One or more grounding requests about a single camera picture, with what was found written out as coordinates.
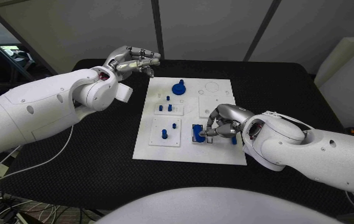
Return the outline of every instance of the black table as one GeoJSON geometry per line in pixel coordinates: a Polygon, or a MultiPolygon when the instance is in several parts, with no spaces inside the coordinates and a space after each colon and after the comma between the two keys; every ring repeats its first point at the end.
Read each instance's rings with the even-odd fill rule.
{"type": "MultiPolygon", "coordinates": [[[[82,60],[76,69],[101,65],[82,60]]],[[[294,117],[318,129],[342,132],[339,121],[303,67],[294,63],[164,60],[156,77],[229,79],[235,104],[255,114],[266,110],[294,117]]],[[[114,209],[159,191],[193,186],[251,190],[336,216],[352,211],[344,191],[309,180],[294,169],[266,169],[245,156],[247,166],[133,160],[134,141],[149,78],[133,73],[128,103],[117,100],[73,127],[57,158],[1,181],[5,193],[44,203],[114,209]]],[[[8,172],[46,161],[60,150],[69,129],[23,147],[8,172]]]]}

